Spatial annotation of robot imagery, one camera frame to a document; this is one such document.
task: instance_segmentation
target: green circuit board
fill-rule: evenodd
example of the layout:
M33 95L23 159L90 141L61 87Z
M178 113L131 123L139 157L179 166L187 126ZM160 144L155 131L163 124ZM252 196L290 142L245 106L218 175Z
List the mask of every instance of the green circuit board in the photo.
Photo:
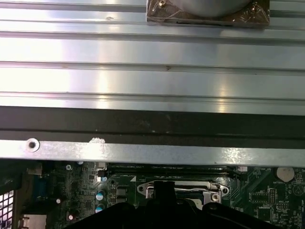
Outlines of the green circuit board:
M276 176L277 168L246 167L239 172L243 178L141 174L116 174L105 178L98 176L95 163L70 162L69 165L71 170L57 163L46 180L46 195L66 195L66 200L48 215L47 229L62 229L118 202L138 206L145 196L137 187L154 180L213 181L230 189L222 198L222 204L282 228L303 228L305 169L302 168L294 168L293 179L284 182ZM79 216L70 220L68 214L74 209Z

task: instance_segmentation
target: metal mesh vent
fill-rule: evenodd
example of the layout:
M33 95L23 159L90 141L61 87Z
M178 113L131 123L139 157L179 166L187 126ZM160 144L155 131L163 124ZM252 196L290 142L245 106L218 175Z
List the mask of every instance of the metal mesh vent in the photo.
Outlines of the metal mesh vent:
M11 229L14 191L0 195L0 229Z

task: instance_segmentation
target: motherboard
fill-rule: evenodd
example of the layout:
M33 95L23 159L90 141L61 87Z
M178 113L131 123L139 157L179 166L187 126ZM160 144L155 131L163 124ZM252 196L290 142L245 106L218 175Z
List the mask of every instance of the motherboard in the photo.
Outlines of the motherboard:
M47 229L62 229L116 203L137 207L153 198L154 181L175 181L177 196L198 208L214 201L282 228L304 228L302 168L53 163L36 177L33 192L33 201L54 203Z

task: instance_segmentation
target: aluminum plate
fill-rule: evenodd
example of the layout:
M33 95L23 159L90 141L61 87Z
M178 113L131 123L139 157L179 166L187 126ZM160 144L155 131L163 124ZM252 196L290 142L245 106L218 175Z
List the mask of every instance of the aluminum plate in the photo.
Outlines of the aluminum plate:
M304 167L303 149L259 149L197 146L153 146L41 141L33 152L28 141L0 140L0 158L104 161L160 165L223 165Z
M265 30L147 25L145 0L0 0L0 105L305 115L305 1Z

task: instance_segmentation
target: metal rail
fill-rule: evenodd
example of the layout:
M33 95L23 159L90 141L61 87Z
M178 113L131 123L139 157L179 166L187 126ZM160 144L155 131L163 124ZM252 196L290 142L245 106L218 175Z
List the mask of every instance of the metal rail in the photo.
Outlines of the metal rail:
M108 144L101 139L89 143L41 141L33 152L29 141L0 140L1 158L104 161L115 163L223 166L304 167L303 149L259 149L197 146L153 146Z

